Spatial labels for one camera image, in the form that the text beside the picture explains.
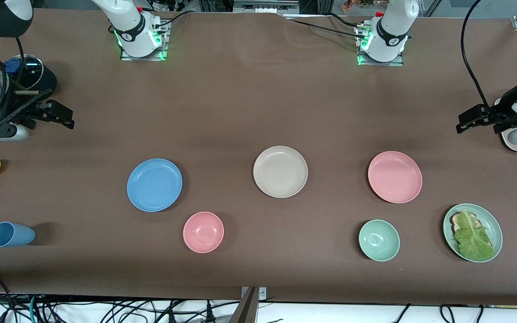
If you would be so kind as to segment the pink plate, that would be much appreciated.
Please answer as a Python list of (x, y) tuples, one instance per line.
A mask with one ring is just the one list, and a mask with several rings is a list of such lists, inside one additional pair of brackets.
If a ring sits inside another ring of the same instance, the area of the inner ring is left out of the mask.
[(392, 204), (411, 202), (419, 196), (423, 186), (417, 162), (398, 151), (376, 155), (368, 165), (367, 178), (373, 192)]

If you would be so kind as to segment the blue plate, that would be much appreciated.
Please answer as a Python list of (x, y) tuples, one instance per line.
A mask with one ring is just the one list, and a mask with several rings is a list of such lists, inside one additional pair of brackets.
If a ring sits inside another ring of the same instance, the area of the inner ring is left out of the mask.
[(175, 163), (150, 159), (139, 164), (127, 181), (127, 196), (139, 210), (158, 212), (171, 207), (183, 188), (183, 176)]

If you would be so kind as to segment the brown table cloth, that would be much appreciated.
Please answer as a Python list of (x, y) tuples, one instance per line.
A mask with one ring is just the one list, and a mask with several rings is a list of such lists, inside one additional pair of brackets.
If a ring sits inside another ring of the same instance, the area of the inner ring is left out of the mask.
[[(492, 127), (457, 134), (480, 102), (462, 63), (462, 20), (419, 18), (402, 67), (358, 65), (345, 35), (271, 13), (190, 13), (166, 61), (121, 61), (99, 10), (38, 9), (21, 37), (59, 80), (54, 100), (74, 128), (38, 123), (0, 142), (0, 222), (35, 231), (0, 248), (12, 292), (236, 299), (266, 287), (276, 302), (517, 304), (517, 153)], [(273, 198), (253, 178), (260, 153), (300, 152), (308, 180)], [(385, 151), (414, 159), (414, 200), (392, 204), (368, 184)], [(178, 200), (146, 212), (127, 181), (150, 159), (175, 163)], [(476, 204), (501, 227), (489, 262), (451, 250), (443, 219)], [(183, 227), (200, 211), (224, 225), (220, 246), (191, 251)], [(360, 249), (361, 227), (398, 231), (387, 262)]]

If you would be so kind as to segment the glass lid blue knob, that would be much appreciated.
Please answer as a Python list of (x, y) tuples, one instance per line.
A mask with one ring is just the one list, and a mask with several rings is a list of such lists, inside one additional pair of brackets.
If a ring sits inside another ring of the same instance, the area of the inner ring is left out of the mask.
[(25, 54), (17, 55), (4, 62), (5, 71), (10, 77), (27, 89), (31, 89), (40, 80), (44, 66), (39, 58)]

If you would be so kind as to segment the toasted bread slice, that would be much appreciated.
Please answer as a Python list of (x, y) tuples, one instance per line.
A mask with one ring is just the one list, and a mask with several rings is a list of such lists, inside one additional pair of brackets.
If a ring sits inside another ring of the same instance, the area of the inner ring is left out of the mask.
[(451, 230), (455, 234), (460, 229), (476, 229), (481, 228), (482, 223), (477, 218), (476, 214), (470, 211), (461, 211), (451, 216)]

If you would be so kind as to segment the green lettuce leaf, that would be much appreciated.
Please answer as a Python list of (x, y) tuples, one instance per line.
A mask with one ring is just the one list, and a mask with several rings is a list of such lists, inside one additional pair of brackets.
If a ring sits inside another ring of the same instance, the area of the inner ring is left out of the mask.
[(486, 262), (496, 255), (484, 226), (472, 230), (460, 229), (454, 234), (454, 239), (458, 244), (458, 253), (470, 261)]

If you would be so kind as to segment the blue cup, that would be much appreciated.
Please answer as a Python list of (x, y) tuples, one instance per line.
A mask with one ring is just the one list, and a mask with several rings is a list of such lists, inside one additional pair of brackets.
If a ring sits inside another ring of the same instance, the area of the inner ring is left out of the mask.
[(0, 222), (0, 248), (21, 247), (35, 240), (36, 233), (19, 223)]

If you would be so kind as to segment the green bowl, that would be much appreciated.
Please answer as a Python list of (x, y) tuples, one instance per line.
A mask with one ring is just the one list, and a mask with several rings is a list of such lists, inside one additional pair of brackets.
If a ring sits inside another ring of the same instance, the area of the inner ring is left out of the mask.
[(401, 239), (392, 224), (383, 219), (372, 219), (359, 230), (358, 243), (369, 259), (387, 262), (398, 255)]

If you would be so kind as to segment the orange artificial flowers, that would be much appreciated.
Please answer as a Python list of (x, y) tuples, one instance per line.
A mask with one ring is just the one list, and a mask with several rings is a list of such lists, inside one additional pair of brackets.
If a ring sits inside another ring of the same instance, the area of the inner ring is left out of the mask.
[(388, 6), (389, 0), (346, 0), (342, 4), (342, 10), (344, 13), (348, 13), (353, 8), (362, 9), (375, 9), (385, 8)]

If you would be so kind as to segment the pink bowl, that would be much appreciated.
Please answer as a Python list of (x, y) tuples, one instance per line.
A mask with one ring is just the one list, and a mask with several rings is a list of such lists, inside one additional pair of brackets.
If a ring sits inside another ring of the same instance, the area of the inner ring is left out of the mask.
[(222, 243), (224, 225), (216, 214), (200, 211), (185, 221), (182, 235), (185, 245), (191, 251), (209, 253)]

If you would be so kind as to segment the beige plate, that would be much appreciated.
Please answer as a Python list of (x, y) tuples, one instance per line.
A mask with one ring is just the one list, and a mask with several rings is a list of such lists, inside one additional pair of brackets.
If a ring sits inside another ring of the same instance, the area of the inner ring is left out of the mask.
[(307, 183), (308, 166), (302, 154), (287, 146), (265, 149), (253, 165), (257, 187), (267, 196), (295, 196)]

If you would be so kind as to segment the dark grey beam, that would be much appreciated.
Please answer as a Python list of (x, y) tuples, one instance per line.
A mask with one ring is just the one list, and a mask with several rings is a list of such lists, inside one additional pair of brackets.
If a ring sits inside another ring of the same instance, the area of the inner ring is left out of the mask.
[(228, 323), (256, 323), (260, 288), (246, 288)]

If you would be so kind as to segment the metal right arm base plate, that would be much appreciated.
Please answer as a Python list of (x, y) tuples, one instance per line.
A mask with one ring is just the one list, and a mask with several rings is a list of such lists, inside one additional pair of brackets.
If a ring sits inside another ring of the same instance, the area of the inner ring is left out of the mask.
[(158, 45), (152, 53), (145, 57), (132, 57), (121, 47), (121, 61), (166, 61), (168, 55), (168, 45), (170, 42), (170, 27), (164, 26), (156, 29), (151, 35), (151, 39)]

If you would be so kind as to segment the aluminium frame bar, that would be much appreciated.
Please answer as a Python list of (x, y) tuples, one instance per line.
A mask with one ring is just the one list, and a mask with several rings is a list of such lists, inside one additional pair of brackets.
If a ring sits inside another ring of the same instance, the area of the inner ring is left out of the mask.
[(234, 13), (299, 14), (299, 0), (233, 0)]

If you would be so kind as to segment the silver table bracket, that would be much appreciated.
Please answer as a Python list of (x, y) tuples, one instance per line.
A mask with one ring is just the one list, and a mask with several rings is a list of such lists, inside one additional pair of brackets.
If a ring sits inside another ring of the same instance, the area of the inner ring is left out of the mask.
[[(249, 289), (249, 287), (242, 287), (241, 288), (241, 299), (244, 298), (247, 290)], [(267, 300), (267, 288), (266, 287), (259, 287), (259, 288), (256, 288), (256, 292), (258, 294), (258, 300), (259, 301), (266, 301)]]

